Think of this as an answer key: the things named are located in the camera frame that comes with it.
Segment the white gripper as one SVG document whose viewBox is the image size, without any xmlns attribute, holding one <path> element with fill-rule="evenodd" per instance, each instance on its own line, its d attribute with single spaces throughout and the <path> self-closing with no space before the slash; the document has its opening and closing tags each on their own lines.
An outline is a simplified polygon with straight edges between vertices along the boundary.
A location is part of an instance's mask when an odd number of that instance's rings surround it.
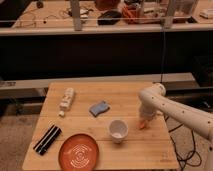
<svg viewBox="0 0 213 171">
<path fill-rule="evenodd" d="M 150 121 L 156 115 L 156 109 L 150 105 L 141 105 L 139 108 L 139 118 L 141 121 Z"/>
</svg>

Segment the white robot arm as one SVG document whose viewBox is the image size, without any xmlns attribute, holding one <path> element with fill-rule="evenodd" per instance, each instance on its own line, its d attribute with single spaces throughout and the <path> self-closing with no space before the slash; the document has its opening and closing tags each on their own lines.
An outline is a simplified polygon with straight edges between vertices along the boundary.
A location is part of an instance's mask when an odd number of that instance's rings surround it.
<svg viewBox="0 0 213 171">
<path fill-rule="evenodd" d="M 172 117 L 210 142 L 204 171 L 213 171 L 213 114 L 165 97 L 166 89 L 155 83 L 139 92 L 140 117 L 151 120 L 157 111 Z"/>
</svg>

